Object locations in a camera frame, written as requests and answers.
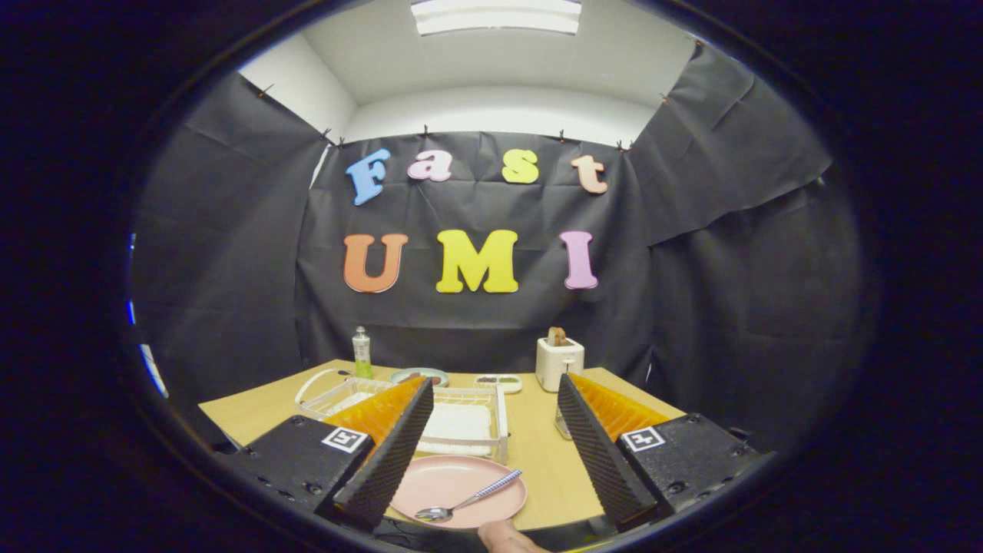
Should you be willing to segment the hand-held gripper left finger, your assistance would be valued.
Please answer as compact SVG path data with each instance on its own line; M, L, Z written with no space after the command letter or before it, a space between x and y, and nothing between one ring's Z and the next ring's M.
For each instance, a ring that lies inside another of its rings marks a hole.
M369 531L403 480L431 416L418 376L319 421L295 414L223 459L275 501Z

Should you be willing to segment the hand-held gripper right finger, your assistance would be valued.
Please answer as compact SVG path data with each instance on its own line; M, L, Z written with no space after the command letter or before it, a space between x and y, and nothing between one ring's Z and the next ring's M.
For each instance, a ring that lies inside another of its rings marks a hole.
M558 408L618 531L687 510L761 465L758 451L702 414L668 419L584 376L561 376Z

